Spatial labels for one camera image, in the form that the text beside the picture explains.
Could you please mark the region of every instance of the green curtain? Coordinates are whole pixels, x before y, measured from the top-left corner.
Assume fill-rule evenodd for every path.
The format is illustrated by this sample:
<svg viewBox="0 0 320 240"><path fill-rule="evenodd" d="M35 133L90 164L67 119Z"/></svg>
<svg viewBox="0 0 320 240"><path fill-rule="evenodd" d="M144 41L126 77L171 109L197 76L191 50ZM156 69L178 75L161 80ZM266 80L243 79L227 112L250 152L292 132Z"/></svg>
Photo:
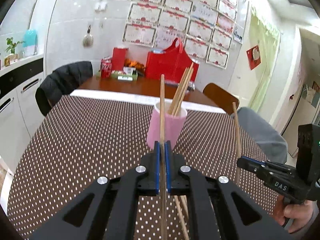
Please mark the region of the green curtain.
<svg viewBox="0 0 320 240"><path fill-rule="evenodd" d="M260 85L257 86L249 103L249 107L257 112L266 96L271 80L281 34L275 26L267 22L252 6L249 37L255 37L255 39L259 40L261 63L265 65Z"/></svg>

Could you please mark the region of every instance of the silver screw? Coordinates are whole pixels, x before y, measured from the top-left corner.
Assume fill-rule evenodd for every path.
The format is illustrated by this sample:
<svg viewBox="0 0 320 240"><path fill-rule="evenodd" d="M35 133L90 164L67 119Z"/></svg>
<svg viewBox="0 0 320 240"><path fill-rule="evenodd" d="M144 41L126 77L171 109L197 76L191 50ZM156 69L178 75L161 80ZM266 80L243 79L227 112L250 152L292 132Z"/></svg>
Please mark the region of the silver screw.
<svg viewBox="0 0 320 240"><path fill-rule="evenodd" d="M180 171L189 172L189 171L191 171L191 168L189 166L183 165L180 167Z"/></svg>
<svg viewBox="0 0 320 240"><path fill-rule="evenodd" d="M146 167L145 166L138 166L138 167L136 167L136 172L138 172L138 173L143 173L143 172L145 172L147 169L146 169Z"/></svg>
<svg viewBox="0 0 320 240"><path fill-rule="evenodd" d="M220 183L224 183L224 184L229 182L229 179L226 176L220 176L218 180Z"/></svg>
<svg viewBox="0 0 320 240"><path fill-rule="evenodd" d="M107 179L106 177L102 176L102 177L99 177L99 178L97 179L97 182L98 182L99 184L103 185L103 184L106 184L106 183L108 182L108 179Z"/></svg>

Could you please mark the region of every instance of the dining table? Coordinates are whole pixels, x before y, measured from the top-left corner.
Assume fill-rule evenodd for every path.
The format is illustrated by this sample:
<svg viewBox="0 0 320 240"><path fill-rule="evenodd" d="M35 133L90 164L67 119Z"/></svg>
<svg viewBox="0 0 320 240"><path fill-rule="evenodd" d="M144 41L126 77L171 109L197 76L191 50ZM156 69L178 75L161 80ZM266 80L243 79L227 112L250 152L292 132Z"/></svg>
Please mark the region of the dining table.
<svg viewBox="0 0 320 240"><path fill-rule="evenodd" d="M165 85L166 100L173 98L176 89ZM128 82L94 76L61 98L33 135L14 174L7 215L23 238L28 239L100 176L122 176L152 152L146 137L159 96L158 80L138 77ZM234 120L197 89L186 93L182 107L188 113L173 152L205 176L234 180ZM267 160L241 128L240 137L242 155ZM241 170L240 187L272 214L277 193L263 181ZM166 202L167 239L184 239L174 197L169 195ZM183 216L188 228L184 211ZM134 239L161 239L160 232L159 197L139 197Z"/></svg>

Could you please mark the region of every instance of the red bag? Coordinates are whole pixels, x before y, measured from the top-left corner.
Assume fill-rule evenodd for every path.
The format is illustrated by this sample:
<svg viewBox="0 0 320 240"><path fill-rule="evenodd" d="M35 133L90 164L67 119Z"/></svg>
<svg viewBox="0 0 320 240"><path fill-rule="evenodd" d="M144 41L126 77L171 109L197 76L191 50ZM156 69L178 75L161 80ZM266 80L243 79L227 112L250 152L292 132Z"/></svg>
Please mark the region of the red bag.
<svg viewBox="0 0 320 240"><path fill-rule="evenodd" d="M166 80L179 83L184 70L190 67L192 60L185 52L180 38L175 38L172 45L163 51L163 54L148 52L145 76L151 79L160 79L164 74ZM199 64L193 64L191 81L195 81Z"/></svg>

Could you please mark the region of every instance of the polka dot tablecloth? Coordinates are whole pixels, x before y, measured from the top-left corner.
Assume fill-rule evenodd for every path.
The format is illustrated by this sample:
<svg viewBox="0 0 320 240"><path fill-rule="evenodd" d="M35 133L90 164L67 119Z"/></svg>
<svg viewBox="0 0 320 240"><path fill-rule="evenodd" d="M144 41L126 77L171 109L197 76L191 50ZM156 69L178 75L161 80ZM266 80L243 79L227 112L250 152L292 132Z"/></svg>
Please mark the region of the polka dot tablecloth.
<svg viewBox="0 0 320 240"><path fill-rule="evenodd" d="M14 175L8 218L27 239L99 176L115 178L137 166L146 144L153 106L63 96L46 116ZM241 129L242 155L265 155ZM236 171L235 124L227 114L188 111L174 152L205 176ZM267 212L277 194L252 173L241 171L243 189ZM159 197L140 197L136 240L160 239ZM174 198L167 199L168 240L184 239Z"/></svg>

